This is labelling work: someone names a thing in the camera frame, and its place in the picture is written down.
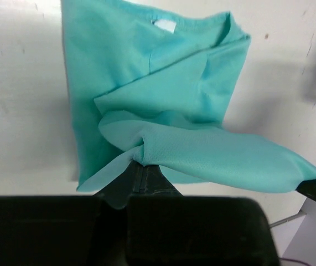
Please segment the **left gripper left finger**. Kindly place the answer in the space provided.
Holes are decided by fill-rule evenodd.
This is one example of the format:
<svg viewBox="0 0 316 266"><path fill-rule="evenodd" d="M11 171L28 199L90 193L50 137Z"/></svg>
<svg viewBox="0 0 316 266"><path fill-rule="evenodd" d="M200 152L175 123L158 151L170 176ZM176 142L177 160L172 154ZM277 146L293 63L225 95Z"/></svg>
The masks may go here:
<svg viewBox="0 0 316 266"><path fill-rule="evenodd" d="M88 196L0 196L0 265L126 265L126 205L145 168L132 162Z"/></svg>

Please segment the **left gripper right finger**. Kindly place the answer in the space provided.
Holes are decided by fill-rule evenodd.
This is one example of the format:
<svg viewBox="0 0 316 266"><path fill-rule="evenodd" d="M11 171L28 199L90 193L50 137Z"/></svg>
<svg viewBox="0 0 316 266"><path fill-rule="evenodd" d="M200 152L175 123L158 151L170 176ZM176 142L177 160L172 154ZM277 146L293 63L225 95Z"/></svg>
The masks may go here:
<svg viewBox="0 0 316 266"><path fill-rule="evenodd" d="M279 265L268 220L245 197L183 196L140 166L127 211L129 265Z"/></svg>

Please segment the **teal t shirt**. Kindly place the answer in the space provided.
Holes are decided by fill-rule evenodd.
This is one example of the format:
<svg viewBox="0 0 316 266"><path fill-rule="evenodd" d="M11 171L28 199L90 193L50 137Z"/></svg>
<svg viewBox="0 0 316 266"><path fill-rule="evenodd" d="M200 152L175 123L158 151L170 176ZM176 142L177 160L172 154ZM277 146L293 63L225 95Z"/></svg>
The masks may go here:
<svg viewBox="0 0 316 266"><path fill-rule="evenodd" d="M171 183L267 193L316 180L295 152L222 127L251 41L231 13L191 19L127 1L62 1L61 13L78 191L132 162Z"/></svg>

